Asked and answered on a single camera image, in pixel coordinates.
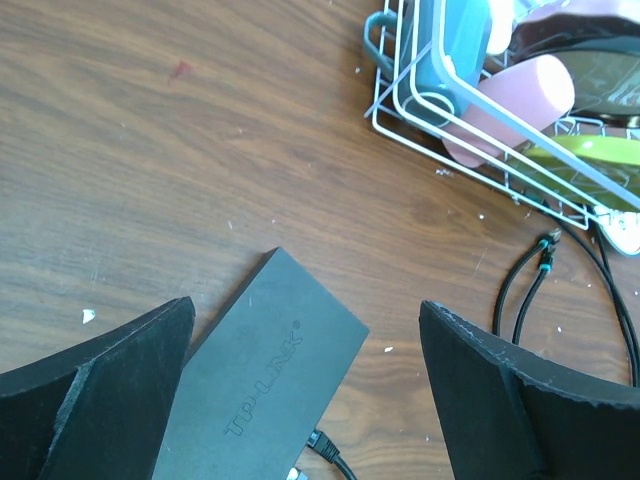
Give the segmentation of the black network switch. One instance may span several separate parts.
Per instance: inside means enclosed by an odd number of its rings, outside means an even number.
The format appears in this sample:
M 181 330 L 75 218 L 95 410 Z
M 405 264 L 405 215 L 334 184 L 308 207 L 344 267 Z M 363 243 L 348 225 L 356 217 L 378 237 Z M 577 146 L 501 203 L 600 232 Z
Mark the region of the black network switch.
M 267 252 L 187 361 L 154 478 L 286 478 L 368 333 L 288 252 Z

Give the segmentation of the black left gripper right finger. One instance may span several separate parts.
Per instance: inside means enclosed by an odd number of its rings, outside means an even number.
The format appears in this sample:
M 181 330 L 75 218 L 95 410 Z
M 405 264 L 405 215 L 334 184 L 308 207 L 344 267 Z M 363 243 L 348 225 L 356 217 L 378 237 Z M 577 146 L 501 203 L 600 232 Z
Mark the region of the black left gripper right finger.
M 419 328 L 455 478 L 638 478 L 638 389 L 546 360 L 439 303 L 422 303 Z

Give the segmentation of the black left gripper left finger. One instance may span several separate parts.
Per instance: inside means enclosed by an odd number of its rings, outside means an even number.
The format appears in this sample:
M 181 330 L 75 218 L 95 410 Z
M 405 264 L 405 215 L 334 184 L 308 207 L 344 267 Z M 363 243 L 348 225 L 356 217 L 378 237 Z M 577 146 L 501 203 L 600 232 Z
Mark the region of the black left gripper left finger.
M 2 478 L 151 478 L 193 327 L 176 298 L 3 373 Z

